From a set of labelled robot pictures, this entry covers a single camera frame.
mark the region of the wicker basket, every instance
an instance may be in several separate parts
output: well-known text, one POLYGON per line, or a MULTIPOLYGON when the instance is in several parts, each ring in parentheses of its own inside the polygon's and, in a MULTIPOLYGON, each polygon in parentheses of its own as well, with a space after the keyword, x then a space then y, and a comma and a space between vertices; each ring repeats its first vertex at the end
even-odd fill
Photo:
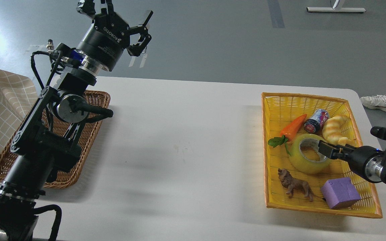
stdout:
MULTIPOLYGON (((108 108, 110 102, 110 95, 103 91, 92 91, 86 90, 83 96, 86 101, 91 105, 100 106, 103 108, 108 108)), ((43 119, 46 120, 46 115, 43 113, 43 119)), ((50 188, 66 188, 68 186, 73 185, 77 182, 80 177, 81 170, 84 166, 84 162, 89 154, 90 148, 92 147, 93 141, 98 134, 99 128, 101 127, 102 121, 95 123, 87 123, 81 133, 81 137, 78 141, 78 144, 81 146, 81 157, 80 160, 76 163, 76 165, 71 169, 69 173, 58 171, 58 177, 52 183, 47 183, 44 187, 50 188)), ((55 118, 53 123, 53 131, 54 133, 63 136, 65 133, 69 123, 62 122, 59 119, 55 118)), ((11 166, 15 162, 17 158, 17 154, 13 154, 10 152, 10 144, 12 138, 7 143, 6 147, 0 154, 0 182, 4 180, 6 175, 8 174, 11 166)))
MULTIPOLYGON (((318 174, 304 174, 297 171, 288 160, 288 154, 283 146, 273 148, 267 144, 268 140, 279 136, 280 130, 288 125, 293 119, 308 114, 309 118, 314 111, 323 108, 328 111, 330 117, 336 114, 349 116, 350 121, 342 127, 342 133, 350 139, 355 140, 357 146, 362 146, 360 133, 357 129, 354 116, 345 99, 331 98, 325 96, 314 96, 295 93, 262 93, 263 108, 263 140, 264 140, 264 182, 265 182, 265 201, 267 208, 289 209, 305 212, 316 212, 331 215, 355 216, 362 218, 382 218, 382 211, 374 184, 363 180, 354 174, 348 163, 342 160, 332 160, 329 166, 318 174), (286 189, 278 179, 278 168, 285 168, 290 171, 295 178, 306 180, 311 186, 312 191, 317 196, 322 196, 320 188, 329 179, 340 177, 350 177, 361 200, 349 208, 333 210, 329 209, 325 201, 315 198, 309 202, 308 198, 298 191, 293 198, 288 198, 285 194, 286 189)), ((303 128, 298 135, 307 133, 303 128)), ((303 151, 307 156, 317 155, 315 152, 303 151)))

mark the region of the purple block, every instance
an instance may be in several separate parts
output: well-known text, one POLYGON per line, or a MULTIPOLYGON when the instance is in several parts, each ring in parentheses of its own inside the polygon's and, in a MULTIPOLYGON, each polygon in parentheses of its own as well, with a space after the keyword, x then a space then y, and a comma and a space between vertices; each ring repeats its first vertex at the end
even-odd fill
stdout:
POLYGON ((330 209, 347 208, 361 199, 349 177, 327 180, 321 192, 330 209))

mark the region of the bread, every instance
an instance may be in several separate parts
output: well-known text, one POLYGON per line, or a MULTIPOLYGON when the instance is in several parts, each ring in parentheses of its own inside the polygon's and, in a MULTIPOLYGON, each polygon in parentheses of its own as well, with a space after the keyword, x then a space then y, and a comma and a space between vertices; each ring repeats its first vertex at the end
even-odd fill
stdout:
POLYGON ((343 136, 342 134, 342 125, 348 120, 348 116, 345 115, 336 115, 328 119, 323 125, 323 138, 333 145, 343 145, 346 144, 354 146, 355 143, 353 140, 348 137, 343 136))

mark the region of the gray floor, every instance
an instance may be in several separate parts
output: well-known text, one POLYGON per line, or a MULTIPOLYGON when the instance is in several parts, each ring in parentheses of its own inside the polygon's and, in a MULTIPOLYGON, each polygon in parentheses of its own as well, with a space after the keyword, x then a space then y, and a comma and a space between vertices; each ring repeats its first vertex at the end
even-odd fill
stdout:
MULTIPOLYGON (((386 1, 346 0, 345 7, 363 7, 364 14, 306 11, 308 6, 330 6, 329 0, 114 0, 113 4, 130 26, 141 23, 145 11, 152 9, 153 39, 143 67, 142 57, 130 66, 132 58, 125 52, 112 72, 100 75, 386 94, 386 1)), ((1 0, 0 69, 33 78, 29 55, 48 38, 77 46, 90 19, 78 14, 76 5, 76 0, 1 0)), ((48 59, 36 61, 46 76, 48 59)), ((386 113, 366 112, 372 125, 386 127, 386 113)))

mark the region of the white sneaker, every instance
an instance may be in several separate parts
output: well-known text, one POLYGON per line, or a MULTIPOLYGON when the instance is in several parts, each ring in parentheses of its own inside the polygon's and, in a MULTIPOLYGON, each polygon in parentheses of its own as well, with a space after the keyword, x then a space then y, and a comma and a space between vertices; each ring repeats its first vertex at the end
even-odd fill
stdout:
POLYGON ((365 96, 361 97, 360 101, 369 109, 378 109, 386 112, 386 95, 365 96))

